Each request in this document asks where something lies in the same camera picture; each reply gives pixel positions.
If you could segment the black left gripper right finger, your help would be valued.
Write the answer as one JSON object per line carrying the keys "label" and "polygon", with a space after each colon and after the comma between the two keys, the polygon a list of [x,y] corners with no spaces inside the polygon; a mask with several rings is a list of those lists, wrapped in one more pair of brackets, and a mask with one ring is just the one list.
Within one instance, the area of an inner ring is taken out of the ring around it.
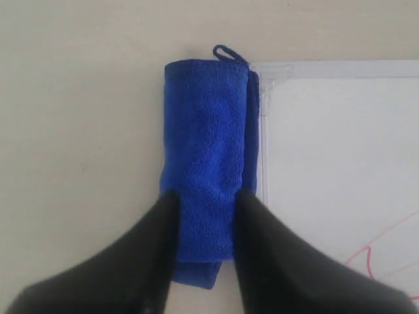
{"label": "black left gripper right finger", "polygon": [[324,255],[250,191],[236,194],[234,263],[245,313],[417,313],[400,290]]}

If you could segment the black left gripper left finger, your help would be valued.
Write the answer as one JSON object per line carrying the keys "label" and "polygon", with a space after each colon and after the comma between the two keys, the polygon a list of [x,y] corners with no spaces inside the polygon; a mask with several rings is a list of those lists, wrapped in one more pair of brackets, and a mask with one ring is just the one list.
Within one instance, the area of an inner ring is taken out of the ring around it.
{"label": "black left gripper left finger", "polygon": [[179,196],[164,193],[121,238],[81,264],[26,287],[7,313],[163,313],[179,216]]}

